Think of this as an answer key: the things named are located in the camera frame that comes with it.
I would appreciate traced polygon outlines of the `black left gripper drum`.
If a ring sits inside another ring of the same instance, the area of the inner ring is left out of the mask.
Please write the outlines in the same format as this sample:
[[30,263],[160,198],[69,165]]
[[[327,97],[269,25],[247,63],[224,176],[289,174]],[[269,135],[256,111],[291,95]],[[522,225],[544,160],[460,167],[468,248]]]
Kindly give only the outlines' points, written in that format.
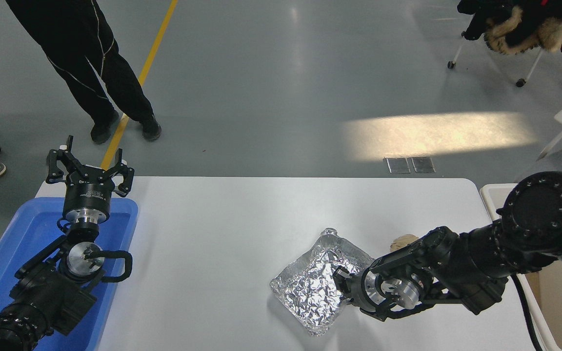
[[81,171],[69,167],[67,171],[63,213],[82,209],[110,212],[111,193],[115,188],[111,178],[94,167],[83,167]]

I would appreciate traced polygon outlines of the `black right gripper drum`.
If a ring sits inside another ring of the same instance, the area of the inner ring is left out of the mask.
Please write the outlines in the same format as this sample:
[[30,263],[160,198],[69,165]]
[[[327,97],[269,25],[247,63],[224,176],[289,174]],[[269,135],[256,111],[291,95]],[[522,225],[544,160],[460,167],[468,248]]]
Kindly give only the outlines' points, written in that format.
[[367,269],[357,273],[351,273],[346,278],[346,287],[348,291],[345,293],[348,304],[352,304],[358,308],[368,308],[369,302],[365,291],[365,274]]

